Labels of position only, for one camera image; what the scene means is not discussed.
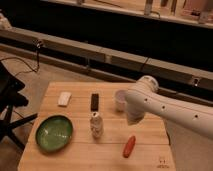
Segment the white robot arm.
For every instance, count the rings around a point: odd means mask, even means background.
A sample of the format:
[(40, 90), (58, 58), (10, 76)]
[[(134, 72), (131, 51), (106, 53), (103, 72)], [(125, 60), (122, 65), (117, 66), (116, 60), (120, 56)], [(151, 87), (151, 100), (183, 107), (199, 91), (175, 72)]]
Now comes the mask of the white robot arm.
[(139, 123), (149, 112), (213, 139), (213, 107), (159, 95), (158, 88), (157, 80), (145, 75), (127, 89), (125, 109), (129, 125)]

